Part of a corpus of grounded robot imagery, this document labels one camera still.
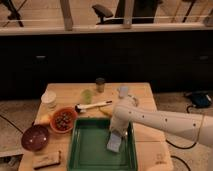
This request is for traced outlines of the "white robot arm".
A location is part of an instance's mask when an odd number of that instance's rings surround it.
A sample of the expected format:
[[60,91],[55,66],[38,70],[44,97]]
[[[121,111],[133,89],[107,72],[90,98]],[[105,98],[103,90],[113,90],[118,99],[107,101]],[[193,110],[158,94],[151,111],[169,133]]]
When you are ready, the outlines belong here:
[[137,100],[134,97],[127,96],[116,103],[113,108],[110,131],[124,136],[130,122],[213,147],[212,116],[146,110],[137,106]]

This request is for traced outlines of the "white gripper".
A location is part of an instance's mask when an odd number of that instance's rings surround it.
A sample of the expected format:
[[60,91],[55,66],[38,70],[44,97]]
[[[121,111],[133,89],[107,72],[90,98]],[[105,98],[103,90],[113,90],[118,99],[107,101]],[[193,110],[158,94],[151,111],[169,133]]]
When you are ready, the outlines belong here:
[[110,131],[118,134],[120,137],[126,135],[129,122],[117,117],[112,117],[110,120]]

